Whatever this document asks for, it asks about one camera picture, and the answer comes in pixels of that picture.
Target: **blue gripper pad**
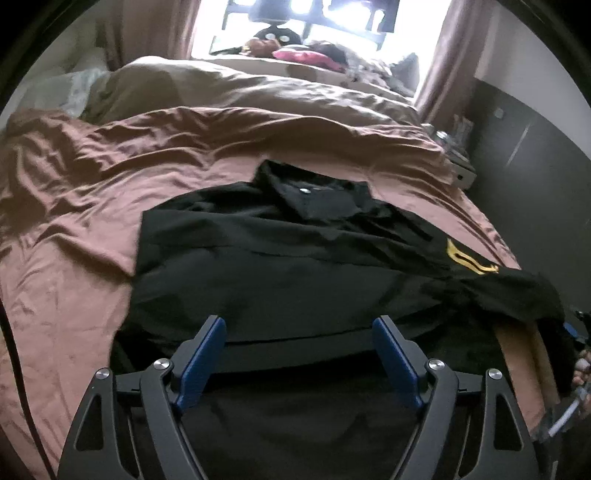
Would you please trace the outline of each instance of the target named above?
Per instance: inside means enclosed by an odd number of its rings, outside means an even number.
[[[177,393],[173,404],[180,413],[194,407],[199,401],[225,342],[226,322],[221,317],[210,317],[196,337],[183,342],[171,358],[174,364],[173,377],[176,377],[171,385],[174,385],[173,390]]]
[[[372,337],[374,348],[388,374],[390,384],[394,391],[400,394],[403,404],[413,410],[423,408],[425,402],[421,398],[419,376],[404,354],[401,345],[381,318],[374,320]]]

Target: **metal screw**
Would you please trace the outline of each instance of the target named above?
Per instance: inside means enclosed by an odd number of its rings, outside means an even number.
[[[429,360],[429,368],[431,370],[441,370],[443,367],[445,367],[445,364],[441,360],[437,358]]]
[[[500,380],[501,378],[503,378],[503,373],[500,370],[497,370],[496,368],[491,368],[488,371],[488,376],[491,377],[493,380]]]
[[[95,373],[95,378],[97,378],[98,380],[103,380],[104,378],[107,378],[110,374],[111,371],[107,367],[99,368]]]
[[[168,358],[159,358],[154,362],[154,368],[156,370],[166,370],[170,366],[170,360]]]

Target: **dark wall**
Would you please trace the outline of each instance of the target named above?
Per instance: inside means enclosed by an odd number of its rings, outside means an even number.
[[[466,116],[478,173],[468,196],[523,269],[549,278],[565,307],[591,310],[591,160],[543,116],[480,80]]]

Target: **cable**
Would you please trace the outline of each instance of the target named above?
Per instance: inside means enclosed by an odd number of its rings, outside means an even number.
[[[560,430],[562,430],[562,428],[564,427],[564,425],[566,425],[566,423],[570,420],[570,418],[574,415],[574,412],[577,411],[577,408],[579,408],[579,399],[575,399],[570,405],[569,407],[566,409],[566,411],[562,414],[562,416],[558,419],[558,421],[552,425],[552,427],[550,428],[550,430],[548,430],[548,435],[550,437],[553,437],[554,435],[556,435]]]
[[[17,344],[14,341],[12,328],[10,327],[10,322],[8,321],[8,316],[6,314],[6,310],[4,309],[4,305],[2,304],[2,300],[0,300],[0,327],[2,329],[4,341],[6,342],[6,346],[8,349],[8,356],[10,357],[12,371],[14,372],[14,380],[17,384],[18,399],[21,402],[22,412],[25,416],[27,426],[29,427],[29,432],[31,433],[31,437],[33,437],[33,442],[35,442],[35,447],[37,447],[39,456],[41,456],[41,460],[43,460],[43,465],[45,466],[45,469],[49,474],[49,478],[51,480],[57,480],[56,473],[53,471],[53,468],[51,467],[51,463],[49,462],[49,458],[47,457],[47,453],[45,452],[45,448],[43,447],[43,443],[41,442],[41,437],[39,436],[37,427],[35,427],[33,415],[31,414],[29,401],[27,400],[27,391],[25,390],[25,381],[22,377],[21,360],[18,356]]]

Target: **pink pillow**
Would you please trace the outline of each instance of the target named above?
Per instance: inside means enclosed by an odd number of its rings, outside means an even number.
[[[344,72],[345,66],[336,63],[330,57],[311,50],[292,50],[290,48],[281,48],[275,50],[272,54],[277,60],[294,61],[296,63],[304,63],[306,65],[313,65],[314,67],[321,67],[329,69],[334,72]]]

